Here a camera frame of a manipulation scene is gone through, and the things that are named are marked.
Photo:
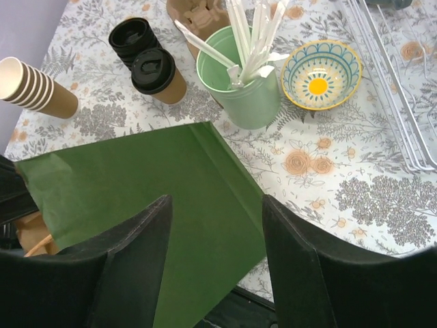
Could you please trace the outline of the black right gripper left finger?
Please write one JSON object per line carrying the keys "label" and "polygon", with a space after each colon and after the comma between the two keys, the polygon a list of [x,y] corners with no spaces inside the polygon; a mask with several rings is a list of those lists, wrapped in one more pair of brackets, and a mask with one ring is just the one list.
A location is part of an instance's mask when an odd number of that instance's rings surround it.
{"label": "black right gripper left finger", "polygon": [[170,195],[55,255],[1,252],[2,327],[151,327],[173,217]]}

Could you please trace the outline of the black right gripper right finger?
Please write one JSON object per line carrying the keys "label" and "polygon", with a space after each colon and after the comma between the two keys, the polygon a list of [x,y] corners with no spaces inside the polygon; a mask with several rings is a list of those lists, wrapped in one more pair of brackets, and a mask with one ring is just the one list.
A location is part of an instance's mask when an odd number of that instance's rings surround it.
{"label": "black right gripper right finger", "polygon": [[436,248],[403,258],[348,243],[265,195],[262,223],[280,327],[435,327]]}

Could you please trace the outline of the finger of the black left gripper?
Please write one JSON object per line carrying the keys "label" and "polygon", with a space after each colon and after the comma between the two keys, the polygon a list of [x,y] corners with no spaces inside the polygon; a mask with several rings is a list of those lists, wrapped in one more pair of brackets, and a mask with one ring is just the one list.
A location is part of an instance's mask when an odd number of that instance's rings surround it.
{"label": "finger of the black left gripper", "polygon": [[37,211],[38,207],[15,164],[1,155],[1,225]]}

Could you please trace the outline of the brown paper coffee cup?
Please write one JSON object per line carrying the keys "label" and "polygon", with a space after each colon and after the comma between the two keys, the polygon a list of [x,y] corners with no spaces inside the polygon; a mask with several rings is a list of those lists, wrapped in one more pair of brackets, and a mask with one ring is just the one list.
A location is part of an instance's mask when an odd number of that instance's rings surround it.
{"label": "brown paper coffee cup", "polygon": [[174,105],[183,99],[186,91],[186,81],[176,68],[174,77],[168,86],[163,91],[152,94],[152,97],[167,105]]}

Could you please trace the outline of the green paper bag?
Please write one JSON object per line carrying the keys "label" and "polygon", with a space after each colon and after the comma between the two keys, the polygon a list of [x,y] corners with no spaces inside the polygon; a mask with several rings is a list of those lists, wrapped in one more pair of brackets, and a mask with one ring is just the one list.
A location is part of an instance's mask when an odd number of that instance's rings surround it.
{"label": "green paper bag", "polygon": [[194,327],[266,255],[262,190],[210,123],[57,150],[16,165],[60,249],[171,196],[154,327]]}

